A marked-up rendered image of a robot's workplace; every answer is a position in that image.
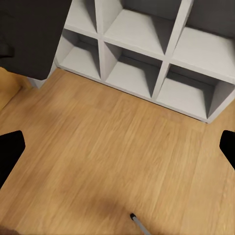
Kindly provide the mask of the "camera tripod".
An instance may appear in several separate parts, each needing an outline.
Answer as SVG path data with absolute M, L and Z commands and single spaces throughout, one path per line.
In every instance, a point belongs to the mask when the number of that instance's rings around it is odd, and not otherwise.
M 137 220 L 136 216 L 133 213 L 130 214 L 130 217 L 141 228 L 145 235 L 151 235 L 150 232 L 148 232 L 147 229 Z

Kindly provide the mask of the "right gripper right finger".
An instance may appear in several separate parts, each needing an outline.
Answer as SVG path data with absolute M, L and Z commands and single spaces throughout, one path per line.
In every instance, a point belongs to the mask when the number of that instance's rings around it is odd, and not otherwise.
M 224 130 L 219 147 L 235 170 L 235 132 Z

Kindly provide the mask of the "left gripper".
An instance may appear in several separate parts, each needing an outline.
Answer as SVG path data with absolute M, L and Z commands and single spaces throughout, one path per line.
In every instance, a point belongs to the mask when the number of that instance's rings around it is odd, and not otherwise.
M 15 49 L 3 42 L 0 42 L 0 56 L 14 57 Z

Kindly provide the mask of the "digital camera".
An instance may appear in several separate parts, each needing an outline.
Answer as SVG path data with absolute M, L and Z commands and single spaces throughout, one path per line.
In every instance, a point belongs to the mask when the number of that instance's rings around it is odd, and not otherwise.
M 0 56 L 9 72 L 47 79 L 72 0 L 0 0 L 0 42 L 15 49 Z

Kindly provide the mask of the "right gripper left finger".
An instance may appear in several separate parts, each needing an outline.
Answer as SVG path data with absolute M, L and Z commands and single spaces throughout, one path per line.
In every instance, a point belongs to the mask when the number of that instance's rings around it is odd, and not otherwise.
M 0 188 L 16 165 L 25 149 L 22 131 L 0 136 Z

